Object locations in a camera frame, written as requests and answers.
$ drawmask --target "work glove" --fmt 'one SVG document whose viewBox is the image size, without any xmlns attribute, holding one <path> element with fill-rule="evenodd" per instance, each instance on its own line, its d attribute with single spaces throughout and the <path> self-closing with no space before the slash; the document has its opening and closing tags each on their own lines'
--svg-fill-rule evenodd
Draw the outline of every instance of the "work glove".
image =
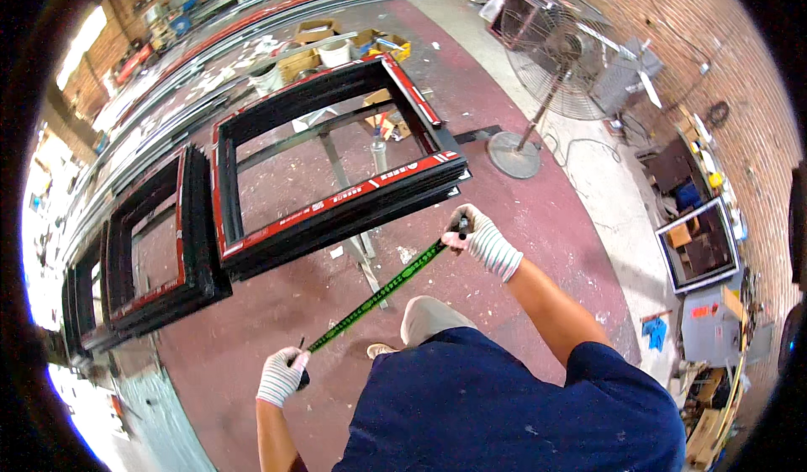
<svg viewBox="0 0 807 472">
<path fill-rule="evenodd" d="M 295 360 L 291 366 L 288 366 L 291 358 L 295 358 Z M 311 358 L 310 352 L 304 352 L 293 346 L 283 348 L 268 357 L 263 364 L 261 385 L 257 387 L 255 398 L 283 407 L 286 397 L 297 391 L 300 377 L 303 376 L 303 370 L 308 364 L 309 358 Z"/>
<path fill-rule="evenodd" d="M 465 239 L 461 239 L 463 236 L 459 232 L 452 232 L 459 230 L 463 216 L 468 218 L 466 231 L 469 233 L 464 236 Z M 524 258 L 524 254 L 502 236 L 493 221 L 473 204 L 463 204 L 451 213 L 446 233 L 440 240 L 456 253 L 467 250 L 485 269 L 501 277 L 503 282 L 510 279 Z"/>
</svg>

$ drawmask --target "khaki pants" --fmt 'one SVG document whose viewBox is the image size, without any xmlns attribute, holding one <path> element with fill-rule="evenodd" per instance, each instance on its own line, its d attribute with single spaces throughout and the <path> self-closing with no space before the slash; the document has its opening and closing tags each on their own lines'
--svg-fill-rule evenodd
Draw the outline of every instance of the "khaki pants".
<svg viewBox="0 0 807 472">
<path fill-rule="evenodd" d="M 434 297 L 414 297 L 406 305 L 401 322 L 401 340 L 407 348 L 414 348 L 438 332 L 449 328 L 477 326 L 445 303 Z"/>
</svg>

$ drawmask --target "light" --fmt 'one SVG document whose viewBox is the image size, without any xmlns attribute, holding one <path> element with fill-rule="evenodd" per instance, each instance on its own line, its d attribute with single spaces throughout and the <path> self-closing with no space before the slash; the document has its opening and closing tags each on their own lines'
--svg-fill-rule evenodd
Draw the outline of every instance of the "light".
<svg viewBox="0 0 807 472">
<path fill-rule="evenodd" d="M 56 86 L 59 90 L 64 90 L 70 74 L 76 70 L 78 64 L 82 61 L 82 55 L 93 46 L 101 30 L 106 26 L 106 15 L 103 13 L 103 8 L 98 6 L 93 10 L 89 17 L 82 24 L 78 35 L 70 43 L 70 51 L 67 52 L 65 63 L 61 66 L 59 76 L 55 79 Z"/>
</svg>

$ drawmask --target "shoe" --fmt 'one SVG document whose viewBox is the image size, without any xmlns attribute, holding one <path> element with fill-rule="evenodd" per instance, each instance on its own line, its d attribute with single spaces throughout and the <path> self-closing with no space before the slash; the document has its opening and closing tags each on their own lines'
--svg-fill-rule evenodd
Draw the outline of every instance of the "shoe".
<svg viewBox="0 0 807 472">
<path fill-rule="evenodd" d="M 383 355 L 385 353 L 398 353 L 398 351 L 400 350 L 380 342 L 367 346 L 367 356 L 369 356 L 370 360 L 375 360 L 378 355 Z"/>
</svg>

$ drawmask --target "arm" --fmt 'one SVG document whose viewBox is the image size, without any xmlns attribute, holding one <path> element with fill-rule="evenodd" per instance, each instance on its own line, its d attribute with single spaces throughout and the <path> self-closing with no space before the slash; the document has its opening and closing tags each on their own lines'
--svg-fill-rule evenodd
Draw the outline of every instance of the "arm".
<svg viewBox="0 0 807 472">
<path fill-rule="evenodd" d="M 536 265 L 525 260 L 524 254 L 510 245 L 496 225 L 475 206 L 465 204 L 454 210 L 448 229 L 456 227 L 462 216 L 469 219 L 471 233 L 461 240 L 456 232 L 446 232 L 443 242 L 454 251 L 467 249 L 488 270 L 502 278 L 564 367 L 572 349 L 583 342 L 611 346 L 605 330 L 594 317 Z"/>
<path fill-rule="evenodd" d="M 289 472 L 306 470 L 291 440 L 283 401 L 297 390 L 311 354 L 297 348 L 283 348 L 266 359 L 255 397 L 257 417 L 257 453 L 262 472 Z M 291 366 L 288 361 L 295 358 Z"/>
</svg>

